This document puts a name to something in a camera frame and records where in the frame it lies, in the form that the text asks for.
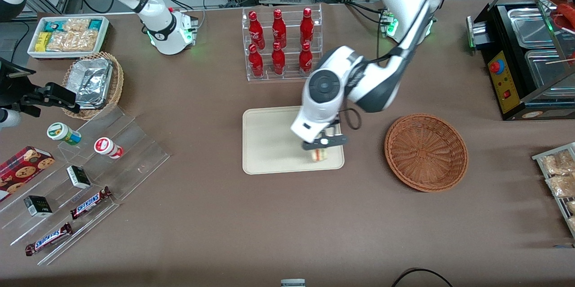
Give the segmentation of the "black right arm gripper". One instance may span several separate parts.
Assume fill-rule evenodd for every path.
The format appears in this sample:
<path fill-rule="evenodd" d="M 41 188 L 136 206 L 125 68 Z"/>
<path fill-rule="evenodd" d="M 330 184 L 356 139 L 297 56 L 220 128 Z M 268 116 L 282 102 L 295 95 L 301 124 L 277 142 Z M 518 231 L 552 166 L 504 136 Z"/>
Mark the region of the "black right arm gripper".
<path fill-rule="evenodd" d="M 0 105 L 2 108 L 39 117 L 39 106 L 57 106 L 72 113 L 80 112 L 76 93 L 56 83 L 47 83 L 43 88 L 34 85 L 29 76 L 35 70 L 25 68 L 1 58 Z"/>

